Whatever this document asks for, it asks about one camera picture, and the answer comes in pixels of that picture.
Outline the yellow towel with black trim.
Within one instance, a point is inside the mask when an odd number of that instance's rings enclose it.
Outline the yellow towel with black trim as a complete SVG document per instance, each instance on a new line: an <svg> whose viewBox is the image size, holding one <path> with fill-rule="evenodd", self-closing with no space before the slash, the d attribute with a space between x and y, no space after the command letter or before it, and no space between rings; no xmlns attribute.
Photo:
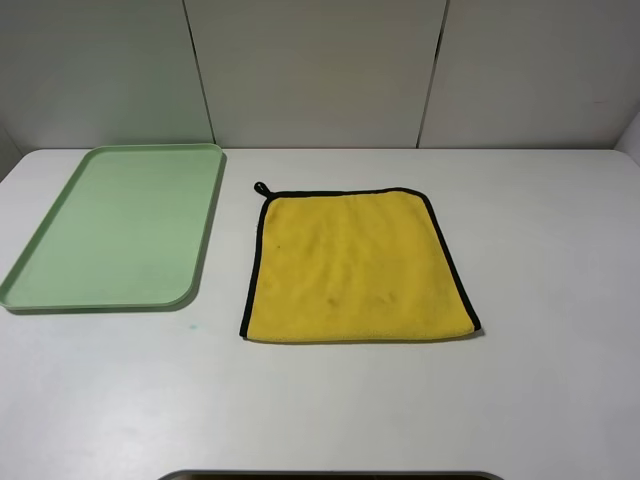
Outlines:
<svg viewBox="0 0 640 480"><path fill-rule="evenodd" d="M417 343L480 332L425 194L254 188L264 202L243 339Z"/></svg>

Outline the green plastic tray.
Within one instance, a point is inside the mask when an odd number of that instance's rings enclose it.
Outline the green plastic tray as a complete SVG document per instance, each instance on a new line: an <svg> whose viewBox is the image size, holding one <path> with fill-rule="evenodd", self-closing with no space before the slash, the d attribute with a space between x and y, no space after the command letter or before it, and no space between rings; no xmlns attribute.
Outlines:
<svg viewBox="0 0 640 480"><path fill-rule="evenodd" d="M224 154L214 144L89 151L1 284L16 314L164 310L196 289Z"/></svg>

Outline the dark rimmed object at bottom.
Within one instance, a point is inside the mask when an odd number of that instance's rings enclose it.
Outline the dark rimmed object at bottom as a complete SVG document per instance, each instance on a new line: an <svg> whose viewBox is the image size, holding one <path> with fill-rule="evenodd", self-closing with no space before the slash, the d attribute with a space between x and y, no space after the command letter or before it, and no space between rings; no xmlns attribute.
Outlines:
<svg viewBox="0 0 640 480"><path fill-rule="evenodd" d="M224 471L181 470L168 473L161 480L487 480L499 476L481 471L444 472L374 472L374 471Z"/></svg>

